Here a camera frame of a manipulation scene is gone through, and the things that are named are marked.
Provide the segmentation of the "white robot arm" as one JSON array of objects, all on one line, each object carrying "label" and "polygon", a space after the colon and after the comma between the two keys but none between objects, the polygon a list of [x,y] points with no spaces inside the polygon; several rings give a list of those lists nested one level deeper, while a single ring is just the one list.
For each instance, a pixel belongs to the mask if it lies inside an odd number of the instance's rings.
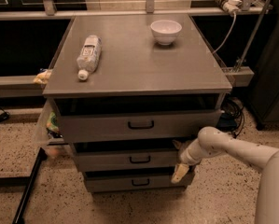
[{"label": "white robot arm", "polygon": [[171,182],[179,183],[190,166],[202,159],[228,154],[261,172],[255,224],[279,224],[279,148],[232,138],[215,127],[204,127],[190,144],[174,141],[178,162]]}]

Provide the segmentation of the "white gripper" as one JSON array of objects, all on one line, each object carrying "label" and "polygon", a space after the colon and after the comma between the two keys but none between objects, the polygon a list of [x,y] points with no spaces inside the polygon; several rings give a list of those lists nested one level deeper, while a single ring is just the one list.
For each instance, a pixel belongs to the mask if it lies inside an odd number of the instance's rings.
[{"label": "white gripper", "polygon": [[173,184],[179,183],[189,170],[189,165],[195,165],[203,159],[203,149],[199,141],[180,142],[173,140],[173,144],[178,152],[178,158],[181,163],[178,163],[174,168],[174,173],[171,178]]}]

